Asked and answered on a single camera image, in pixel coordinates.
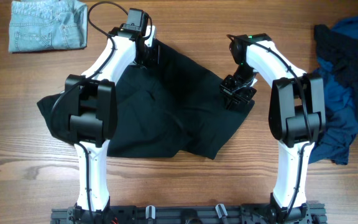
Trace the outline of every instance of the denim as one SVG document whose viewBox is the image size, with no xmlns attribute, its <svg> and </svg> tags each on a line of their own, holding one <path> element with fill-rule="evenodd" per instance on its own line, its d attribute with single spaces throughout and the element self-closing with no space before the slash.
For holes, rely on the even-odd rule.
<svg viewBox="0 0 358 224">
<path fill-rule="evenodd" d="M 8 51 L 86 47 L 87 11 L 77 0 L 13 1 Z"/>
</svg>

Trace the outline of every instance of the brown floor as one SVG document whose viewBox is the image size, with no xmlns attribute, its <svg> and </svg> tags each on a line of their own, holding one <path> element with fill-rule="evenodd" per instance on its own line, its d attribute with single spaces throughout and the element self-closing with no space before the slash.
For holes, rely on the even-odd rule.
<svg viewBox="0 0 358 224">
<path fill-rule="evenodd" d="M 312 71 L 314 24 L 358 15 L 358 1 L 120 1 L 147 11 L 157 36 L 220 77 L 236 65 L 226 34 L 266 32 L 291 62 Z M 0 0 L 0 223 L 49 223 L 50 209 L 72 206 L 79 191 L 75 150 L 53 139 L 36 102 L 63 90 L 68 74 L 88 69 L 105 36 L 89 27 L 84 50 L 9 54 L 10 1 Z M 112 6 L 93 20 L 104 30 L 125 21 Z M 267 122 L 270 89 L 260 78 L 249 117 L 214 161 L 186 152 L 173 159 L 108 159 L 113 205 L 227 205 L 268 202 L 277 142 Z M 358 223 L 358 138 L 348 166 L 310 166 L 308 200 L 326 204 L 329 223 Z"/>
</svg>

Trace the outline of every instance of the black fabric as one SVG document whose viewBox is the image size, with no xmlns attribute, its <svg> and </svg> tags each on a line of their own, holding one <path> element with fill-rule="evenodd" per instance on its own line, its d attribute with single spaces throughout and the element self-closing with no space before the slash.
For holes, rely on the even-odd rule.
<svg viewBox="0 0 358 224">
<path fill-rule="evenodd" d="M 173 157 L 185 150 L 214 159 L 254 102 L 241 112 L 226 110 L 219 90 L 222 79 L 165 44 L 157 44 L 158 66 L 129 66 L 116 85 L 118 124 L 108 156 Z M 46 121 L 57 98 L 48 96 L 37 103 Z"/>
<path fill-rule="evenodd" d="M 333 64 L 335 80 L 354 90 L 358 122 L 358 40 L 333 32 L 325 25 L 314 27 L 317 55 Z"/>
</svg>

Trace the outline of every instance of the dark blue cloth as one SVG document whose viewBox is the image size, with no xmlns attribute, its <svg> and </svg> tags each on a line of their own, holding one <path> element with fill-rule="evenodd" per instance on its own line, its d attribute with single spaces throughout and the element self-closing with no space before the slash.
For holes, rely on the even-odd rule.
<svg viewBox="0 0 358 224">
<path fill-rule="evenodd" d="M 338 22 L 332 28 L 332 31 L 358 40 L 358 16 Z M 330 50 L 317 49 L 318 55 L 322 57 L 326 56 L 326 54 L 337 53 L 335 50 Z M 319 136 L 318 142 L 315 144 L 310 155 L 309 163 L 321 159 L 331 159 L 336 164 L 346 165 L 349 160 L 349 146 L 355 140 L 358 133 L 354 88 L 350 87 L 350 85 L 346 86 L 343 83 L 337 82 L 337 77 L 334 73 L 337 73 L 337 68 L 343 65 L 333 65 L 321 57 L 318 57 L 318 62 L 320 68 L 315 72 L 318 72 L 324 81 L 326 129 Z"/>
</svg>

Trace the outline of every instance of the light blue cloth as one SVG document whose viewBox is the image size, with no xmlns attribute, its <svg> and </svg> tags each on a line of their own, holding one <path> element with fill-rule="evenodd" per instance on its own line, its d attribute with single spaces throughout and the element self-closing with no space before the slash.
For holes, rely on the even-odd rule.
<svg viewBox="0 0 358 224">
<path fill-rule="evenodd" d="M 13 1 L 9 52 L 86 47 L 87 11 L 77 0 Z"/>
</svg>

